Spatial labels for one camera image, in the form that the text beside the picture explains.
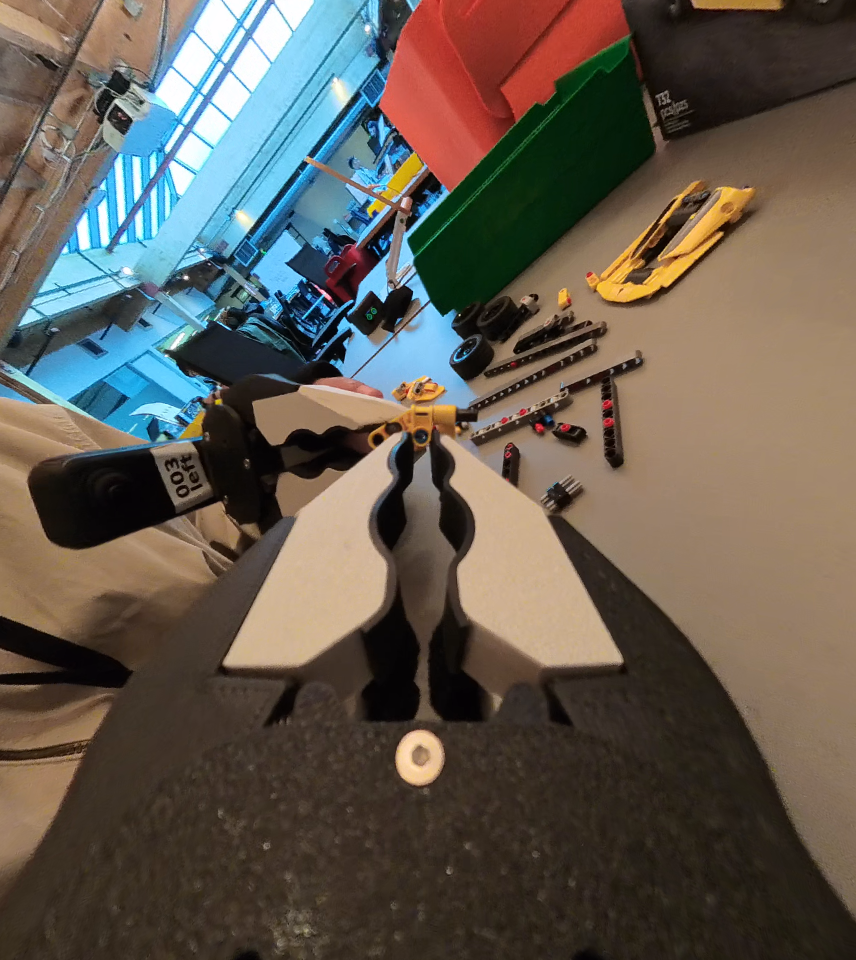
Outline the yellow table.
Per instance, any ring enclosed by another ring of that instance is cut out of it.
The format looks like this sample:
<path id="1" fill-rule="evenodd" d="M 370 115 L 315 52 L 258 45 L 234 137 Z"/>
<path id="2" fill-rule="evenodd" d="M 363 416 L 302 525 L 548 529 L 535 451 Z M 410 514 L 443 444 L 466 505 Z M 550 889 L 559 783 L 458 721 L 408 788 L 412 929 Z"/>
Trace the yellow table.
<path id="1" fill-rule="evenodd" d="M 413 195 L 432 176 L 417 152 L 412 152 L 390 177 L 384 187 L 375 189 L 375 198 L 366 208 L 369 218 L 374 219 L 383 211 L 398 212 L 406 198 Z"/>

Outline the green plastic bin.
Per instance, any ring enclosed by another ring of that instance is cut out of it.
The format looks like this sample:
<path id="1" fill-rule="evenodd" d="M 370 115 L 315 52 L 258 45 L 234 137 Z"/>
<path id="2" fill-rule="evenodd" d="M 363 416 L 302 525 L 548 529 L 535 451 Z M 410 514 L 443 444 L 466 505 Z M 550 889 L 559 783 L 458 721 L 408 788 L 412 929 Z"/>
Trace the green plastic bin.
<path id="1" fill-rule="evenodd" d="M 441 314 L 488 302 L 656 151 L 630 36 L 563 75 L 408 234 Z"/>

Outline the ceiling mounted device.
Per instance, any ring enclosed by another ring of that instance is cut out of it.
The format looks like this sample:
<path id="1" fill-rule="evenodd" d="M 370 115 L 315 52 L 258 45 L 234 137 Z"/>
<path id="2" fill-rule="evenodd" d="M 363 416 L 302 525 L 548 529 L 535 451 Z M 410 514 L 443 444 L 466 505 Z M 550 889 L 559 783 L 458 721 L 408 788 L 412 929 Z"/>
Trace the ceiling mounted device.
<path id="1" fill-rule="evenodd" d="M 104 143 L 115 153 L 146 158 L 163 148 L 178 115 L 151 90 L 114 70 L 98 91 L 95 115 Z"/>

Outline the red chair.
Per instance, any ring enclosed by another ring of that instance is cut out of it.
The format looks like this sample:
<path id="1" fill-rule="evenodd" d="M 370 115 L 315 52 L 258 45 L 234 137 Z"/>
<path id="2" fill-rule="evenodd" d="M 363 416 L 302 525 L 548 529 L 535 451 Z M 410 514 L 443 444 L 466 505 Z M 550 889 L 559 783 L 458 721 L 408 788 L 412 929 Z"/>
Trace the red chair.
<path id="1" fill-rule="evenodd" d="M 353 302 L 362 281 L 377 266 L 378 257 L 365 246 L 351 244 L 328 258 L 324 289 L 337 306 Z"/>

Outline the dark toy car box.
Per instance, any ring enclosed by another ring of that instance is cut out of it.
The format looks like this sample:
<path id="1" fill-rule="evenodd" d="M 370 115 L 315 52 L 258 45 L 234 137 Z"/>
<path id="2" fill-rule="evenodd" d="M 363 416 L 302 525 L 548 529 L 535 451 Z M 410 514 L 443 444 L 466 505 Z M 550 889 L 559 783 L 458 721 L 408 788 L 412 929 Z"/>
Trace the dark toy car box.
<path id="1" fill-rule="evenodd" d="M 856 1 L 624 1 L 665 140 L 856 80 Z"/>

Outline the black beam assembly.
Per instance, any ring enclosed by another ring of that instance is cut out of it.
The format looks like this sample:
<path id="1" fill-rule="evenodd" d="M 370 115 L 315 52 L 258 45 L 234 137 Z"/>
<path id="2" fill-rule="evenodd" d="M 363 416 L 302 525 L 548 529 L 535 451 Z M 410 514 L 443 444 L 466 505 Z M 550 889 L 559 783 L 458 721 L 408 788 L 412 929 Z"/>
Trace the black beam assembly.
<path id="1" fill-rule="evenodd" d="M 591 320 L 578 321 L 571 310 L 546 320 L 542 326 L 520 337 L 512 348 L 514 355 L 520 355 L 537 347 L 563 338 L 567 334 L 586 330 L 592 326 Z"/>

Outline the skylight window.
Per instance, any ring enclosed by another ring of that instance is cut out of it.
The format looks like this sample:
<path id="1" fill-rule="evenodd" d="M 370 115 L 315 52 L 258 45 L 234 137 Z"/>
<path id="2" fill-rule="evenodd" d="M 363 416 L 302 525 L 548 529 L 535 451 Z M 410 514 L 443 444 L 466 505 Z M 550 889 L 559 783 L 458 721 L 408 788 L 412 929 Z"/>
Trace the skylight window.
<path id="1" fill-rule="evenodd" d="M 62 253 L 105 249 L 123 225 L 121 244 L 155 238 L 313 5 L 205 2 L 155 90 L 176 117 L 170 136 L 114 161 Z"/>

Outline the long dark grey beam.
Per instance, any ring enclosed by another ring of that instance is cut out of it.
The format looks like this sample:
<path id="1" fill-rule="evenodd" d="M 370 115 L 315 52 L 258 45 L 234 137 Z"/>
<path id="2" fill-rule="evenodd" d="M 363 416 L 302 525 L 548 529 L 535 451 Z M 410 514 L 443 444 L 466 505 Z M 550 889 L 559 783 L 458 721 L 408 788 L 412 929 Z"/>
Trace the long dark grey beam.
<path id="1" fill-rule="evenodd" d="M 520 377 L 519 379 L 498 390 L 494 390 L 485 396 L 476 398 L 469 404 L 467 409 L 472 411 L 481 411 L 490 406 L 494 406 L 494 404 L 527 389 L 533 384 L 539 383 L 546 378 L 552 378 L 556 375 L 559 375 L 562 370 L 574 366 L 582 362 L 584 359 L 590 358 L 590 356 L 596 354 L 597 351 L 597 340 L 590 339 L 584 344 L 580 345 L 574 351 L 555 359 L 554 362 L 530 371 L 525 376 Z"/>
<path id="2" fill-rule="evenodd" d="M 608 333 L 609 325 L 605 321 L 582 322 L 571 327 L 565 335 L 541 342 L 518 354 L 512 354 L 502 362 L 490 366 L 483 373 L 484 378 L 495 378 L 509 371 L 528 366 L 544 357 L 573 349 L 591 339 L 598 339 Z"/>

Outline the yellow angled brick piece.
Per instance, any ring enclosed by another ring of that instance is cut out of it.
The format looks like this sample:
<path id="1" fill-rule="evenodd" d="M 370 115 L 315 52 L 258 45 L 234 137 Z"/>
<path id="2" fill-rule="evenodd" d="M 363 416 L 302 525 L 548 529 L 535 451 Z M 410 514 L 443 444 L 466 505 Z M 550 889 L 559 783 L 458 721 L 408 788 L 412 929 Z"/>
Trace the yellow angled brick piece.
<path id="1" fill-rule="evenodd" d="M 367 437 L 374 450 L 397 434 L 408 434 L 416 450 L 425 449 L 435 432 L 453 436 L 458 425 L 458 408 L 449 404 L 416 404 L 384 421 Z"/>

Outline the light grey beam red pins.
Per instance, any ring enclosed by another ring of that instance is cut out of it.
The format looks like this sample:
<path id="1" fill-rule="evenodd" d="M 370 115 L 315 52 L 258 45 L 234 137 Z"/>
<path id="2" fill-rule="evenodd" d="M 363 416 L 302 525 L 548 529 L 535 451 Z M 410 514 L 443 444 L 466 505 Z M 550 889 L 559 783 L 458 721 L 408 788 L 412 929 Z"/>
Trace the light grey beam red pins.
<path id="1" fill-rule="evenodd" d="M 524 426 L 530 426 L 545 416 L 553 416 L 557 411 L 570 405 L 572 400 L 571 391 L 563 389 L 530 407 L 520 409 L 512 415 L 503 416 L 475 429 L 469 437 L 470 442 L 480 447 Z"/>

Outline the black box green light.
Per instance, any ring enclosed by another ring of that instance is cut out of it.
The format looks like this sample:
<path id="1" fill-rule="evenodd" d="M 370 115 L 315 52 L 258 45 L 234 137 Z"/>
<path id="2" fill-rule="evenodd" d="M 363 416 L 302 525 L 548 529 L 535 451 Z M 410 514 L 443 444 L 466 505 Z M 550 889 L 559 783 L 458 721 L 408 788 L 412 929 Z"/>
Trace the black box green light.
<path id="1" fill-rule="evenodd" d="M 369 292 L 352 306 L 347 320 L 365 336 L 378 329 L 394 332 L 408 312 L 412 300 L 413 291 L 407 286 L 388 291 L 384 298 Z"/>

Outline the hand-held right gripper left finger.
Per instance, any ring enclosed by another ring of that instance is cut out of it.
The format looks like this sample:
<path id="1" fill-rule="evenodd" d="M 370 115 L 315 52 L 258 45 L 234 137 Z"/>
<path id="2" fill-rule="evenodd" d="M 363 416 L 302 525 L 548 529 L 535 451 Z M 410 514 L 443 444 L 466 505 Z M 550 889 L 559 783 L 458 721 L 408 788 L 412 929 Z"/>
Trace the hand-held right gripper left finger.
<path id="1" fill-rule="evenodd" d="M 420 645 L 395 557 L 414 465 L 413 441 L 399 434 L 300 510 L 224 656 L 225 674 L 323 683 L 373 721 L 415 717 Z"/>

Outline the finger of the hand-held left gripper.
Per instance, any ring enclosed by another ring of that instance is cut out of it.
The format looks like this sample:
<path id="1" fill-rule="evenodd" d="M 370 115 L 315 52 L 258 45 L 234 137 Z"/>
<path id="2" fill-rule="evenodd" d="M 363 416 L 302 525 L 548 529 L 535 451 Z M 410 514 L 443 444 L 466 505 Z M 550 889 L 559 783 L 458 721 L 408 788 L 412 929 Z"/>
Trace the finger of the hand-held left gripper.
<path id="1" fill-rule="evenodd" d="M 273 447 L 294 446 L 304 438 L 323 438 L 333 430 L 368 437 L 376 427 L 405 410 L 390 397 L 377 399 L 313 384 L 252 402 L 254 425 Z"/>
<path id="2" fill-rule="evenodd" d="M 362 458 L 313 458 L 280 472 L 276 478 L 279 516 L 295 516 L 360 461 Z"/>

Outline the black connector white axles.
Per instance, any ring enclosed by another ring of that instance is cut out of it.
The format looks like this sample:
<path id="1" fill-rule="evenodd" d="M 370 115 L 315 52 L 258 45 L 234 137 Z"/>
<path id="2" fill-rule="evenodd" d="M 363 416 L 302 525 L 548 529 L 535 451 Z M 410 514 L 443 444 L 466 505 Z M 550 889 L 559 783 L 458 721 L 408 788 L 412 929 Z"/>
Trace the black connector white axles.
<path id="1" fill-rule="evenodd" d="M 540 498 L 540 504 L 547 513 L 557 514 L 567 510 L 584 493 L 584 490 L 583 483 L 568 474 L 546 488 Z"/>

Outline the black board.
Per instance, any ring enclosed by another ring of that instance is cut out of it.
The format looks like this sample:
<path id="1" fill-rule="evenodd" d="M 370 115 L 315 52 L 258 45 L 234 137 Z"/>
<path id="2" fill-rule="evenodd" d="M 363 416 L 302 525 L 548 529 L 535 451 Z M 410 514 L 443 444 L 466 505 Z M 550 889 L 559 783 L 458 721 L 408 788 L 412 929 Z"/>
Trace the black board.
<path id="1" fill-rule="evenodd" d="M 218 323 L 195 332 L 168 354 L 183 372 L 223 386 L 231 386 L 253 375 L 293 379 L 304 364 L 300 359 Z"/>

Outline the person's left forearm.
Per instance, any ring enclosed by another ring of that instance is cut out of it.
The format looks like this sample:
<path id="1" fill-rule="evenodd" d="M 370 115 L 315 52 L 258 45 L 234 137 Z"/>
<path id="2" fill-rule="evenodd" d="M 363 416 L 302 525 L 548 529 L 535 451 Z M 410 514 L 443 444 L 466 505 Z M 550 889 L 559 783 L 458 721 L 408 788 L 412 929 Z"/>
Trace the person's left forearm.
<path id="1" fill-rule="evenodd" d="M 144 599 L 210 586 L 262 538 L 221 504 L 185 513 L 107 543 L 50 548 L 50 573 L 92 594 Z"/>

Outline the person's left hand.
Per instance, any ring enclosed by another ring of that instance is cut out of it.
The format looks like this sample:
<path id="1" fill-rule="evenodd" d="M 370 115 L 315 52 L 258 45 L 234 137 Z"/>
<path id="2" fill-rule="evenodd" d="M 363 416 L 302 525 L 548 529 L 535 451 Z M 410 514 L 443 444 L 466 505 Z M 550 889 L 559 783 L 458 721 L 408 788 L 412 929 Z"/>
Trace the person's left hand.
<path id="1" fill-rule="evenodd" d="M 383 400 L 384 394 L 381 390 L 377 390 L 367 384 L 349 377 L 335 376 L 335 377 L 324 377 L 314 380 L 314 386 L 324 387 L 330 389 L 336 389 L 344 392 L 356 393 L 365 397 L 374 398 L 377 400 Z"/>

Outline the red plastic bin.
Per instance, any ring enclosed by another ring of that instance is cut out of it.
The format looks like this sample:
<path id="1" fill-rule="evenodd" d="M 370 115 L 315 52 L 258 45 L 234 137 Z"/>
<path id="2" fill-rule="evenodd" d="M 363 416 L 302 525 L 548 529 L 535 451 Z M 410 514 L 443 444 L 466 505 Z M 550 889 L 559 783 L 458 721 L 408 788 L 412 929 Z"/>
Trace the red plastic bin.
<path id="1" fill-rule="evenodd" d="M 560 78 L 629 33 L 618 1 L 419 2 L 381 109 L 452 191 Z"/>

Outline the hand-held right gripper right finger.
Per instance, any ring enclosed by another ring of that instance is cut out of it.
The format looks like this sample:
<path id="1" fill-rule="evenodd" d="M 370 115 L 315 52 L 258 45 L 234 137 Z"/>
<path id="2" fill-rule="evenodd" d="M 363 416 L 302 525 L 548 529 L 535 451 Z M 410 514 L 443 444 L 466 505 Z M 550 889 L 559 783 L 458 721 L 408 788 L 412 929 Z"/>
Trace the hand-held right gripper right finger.
<path id="1" fill-rule="evenodd" d="M 453 551 L 432 636 L 432 708 L 484 719 L 520 685 L 614 673 L 624 656 L 552 518 L 455 440 L 432 439 L 438 528 Z"/>

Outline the yellow toy car hood assembly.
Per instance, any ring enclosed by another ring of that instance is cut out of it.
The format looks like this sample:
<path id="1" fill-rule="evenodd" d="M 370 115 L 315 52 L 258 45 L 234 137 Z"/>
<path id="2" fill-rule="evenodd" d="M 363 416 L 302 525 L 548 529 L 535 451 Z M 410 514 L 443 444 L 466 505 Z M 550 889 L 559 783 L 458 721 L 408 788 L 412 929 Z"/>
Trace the yellow toy car hood assembly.
<path id="1" fill-rule="evenodd" d="M 752 186 L 690 183 L 606 269 L 586 273 L 587 288 L 614 305 L 662 294 L 727 236 L 756 195 Z"/>

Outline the grey desk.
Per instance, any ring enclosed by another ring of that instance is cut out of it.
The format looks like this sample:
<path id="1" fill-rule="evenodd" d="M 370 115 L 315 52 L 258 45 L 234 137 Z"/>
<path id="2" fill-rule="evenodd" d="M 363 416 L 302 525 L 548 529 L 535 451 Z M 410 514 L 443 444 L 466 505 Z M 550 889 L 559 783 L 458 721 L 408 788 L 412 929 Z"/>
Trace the grey desk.
<path id="1" fill-rule="evenodd" d="M 590 294 L 667 200 L 752 186 L 731 234 L 668 293 Z M 506 288 L 567 287 L 605 322 L 583 376 L 618 384 L 626 462 L 526 431 L 531 498 L 566 474 L 569 522 L 683 630 L 766 756 L 794 824 L 856 916 L 856 82 L 659 146 Z"/>

